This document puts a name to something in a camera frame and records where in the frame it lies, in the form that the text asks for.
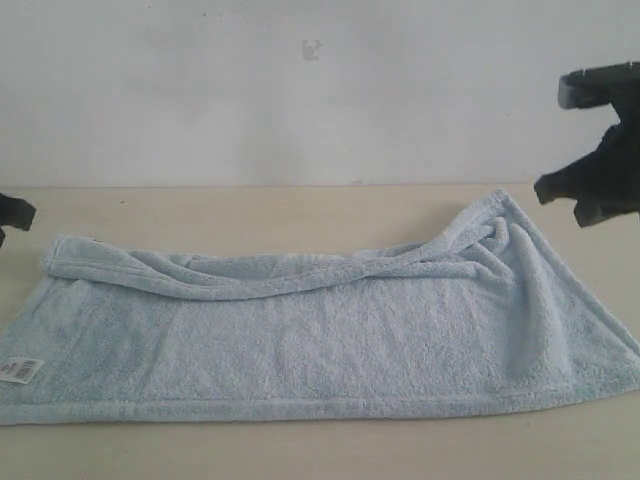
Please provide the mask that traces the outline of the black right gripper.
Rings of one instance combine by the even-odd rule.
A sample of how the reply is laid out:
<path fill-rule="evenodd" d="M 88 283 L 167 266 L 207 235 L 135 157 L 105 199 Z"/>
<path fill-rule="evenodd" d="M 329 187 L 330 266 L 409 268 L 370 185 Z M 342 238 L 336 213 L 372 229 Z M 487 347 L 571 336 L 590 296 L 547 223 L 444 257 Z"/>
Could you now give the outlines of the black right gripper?
<path fill-rule="evenodd" d="M 605 131 L 587 169 L 569 165 L 533 184 L 540 204 L 576 200 L 573 213 L 581 228 L 639 213 L 639 99 L 612 106 L 619 122 Z"/>

